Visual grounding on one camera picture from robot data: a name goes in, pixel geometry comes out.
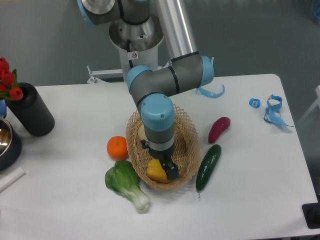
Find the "metal bowl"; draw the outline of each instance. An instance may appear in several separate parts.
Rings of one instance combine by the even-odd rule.
[[[0,171],[10,167],[19,157],[21,139],[11,124],[0,117]]]

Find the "warning sticker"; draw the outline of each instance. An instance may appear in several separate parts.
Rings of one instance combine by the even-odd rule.
[[[128,52],[128,59],[129,60],[138,59],[138,52],[137,51]]]

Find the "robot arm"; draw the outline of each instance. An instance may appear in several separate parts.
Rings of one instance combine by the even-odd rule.
[[[215,74],[210,59],[197,51],[183,0],[154,1],[159,18],[150,14],[148,0],[78,0],[87,20],[96,25],[113,21],[109,35],[119,49],[123,78],[143,121],[145,147],[174,180],[179,170],[171,158],[175,110],[169,97],[206,85]],[[158,70],[162,32],[171,61]]]

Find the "bok choy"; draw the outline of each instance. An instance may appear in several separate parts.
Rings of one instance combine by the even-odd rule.
[[[131,162],[116,161],[114,167],[106,172],[104,180],[108,189],[132,201],[139,212],[149,209],[150,197],[140,189],[140,179]]]

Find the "yellow pepper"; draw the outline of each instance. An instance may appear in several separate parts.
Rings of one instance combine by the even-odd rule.
[[[159,184],[169,184],[170,180],[167,179],[165,170],[162,168],[158,159],[153,159],[148,162],[146,175],[153,181]]]

